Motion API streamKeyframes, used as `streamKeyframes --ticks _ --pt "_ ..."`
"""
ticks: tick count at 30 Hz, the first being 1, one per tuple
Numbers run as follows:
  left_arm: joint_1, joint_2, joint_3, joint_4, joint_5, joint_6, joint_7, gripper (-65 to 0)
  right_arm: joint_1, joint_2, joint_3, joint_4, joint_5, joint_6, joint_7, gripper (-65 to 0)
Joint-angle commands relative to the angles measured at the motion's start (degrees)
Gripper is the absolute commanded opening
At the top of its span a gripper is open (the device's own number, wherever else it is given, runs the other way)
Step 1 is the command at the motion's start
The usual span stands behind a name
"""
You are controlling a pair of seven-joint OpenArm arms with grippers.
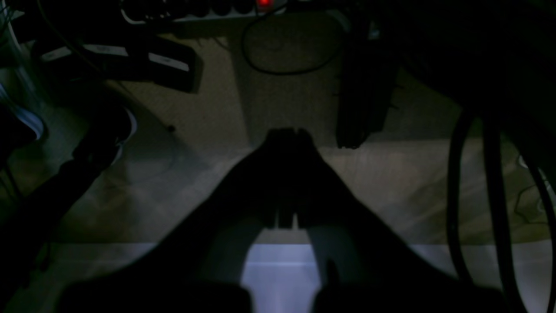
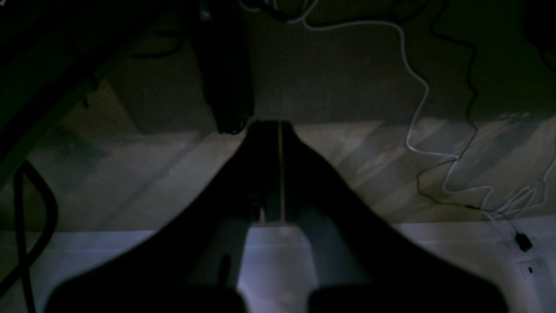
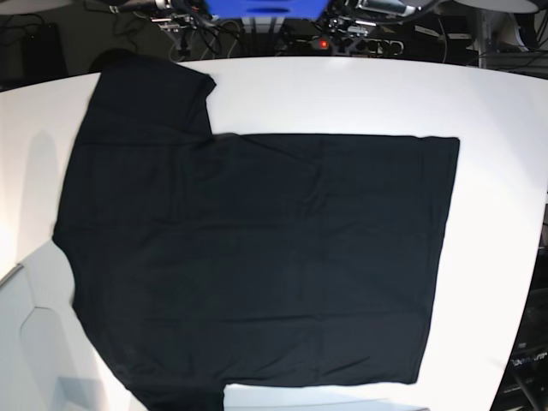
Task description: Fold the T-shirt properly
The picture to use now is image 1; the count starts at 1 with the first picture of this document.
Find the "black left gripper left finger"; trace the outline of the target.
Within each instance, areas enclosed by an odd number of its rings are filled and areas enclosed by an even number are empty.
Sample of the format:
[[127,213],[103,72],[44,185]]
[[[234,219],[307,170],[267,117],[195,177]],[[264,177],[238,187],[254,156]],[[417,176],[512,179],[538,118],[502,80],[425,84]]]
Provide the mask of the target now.
[[74,283],[58,313],[249,313],[240,287],[248,250],[276,212],[266,204],[286,177],[290,129],[270,130],[151,251],[116,272]]

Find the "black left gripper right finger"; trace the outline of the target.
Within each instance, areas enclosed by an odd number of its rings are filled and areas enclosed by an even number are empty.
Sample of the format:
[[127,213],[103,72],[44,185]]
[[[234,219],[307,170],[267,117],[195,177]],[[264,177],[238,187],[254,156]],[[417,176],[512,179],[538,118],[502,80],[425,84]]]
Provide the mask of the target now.
[[307,200],[298,210],[321,271],[314,313],[507,313],[499,290],[442,272],[360,202],[300,129],[297,181]]

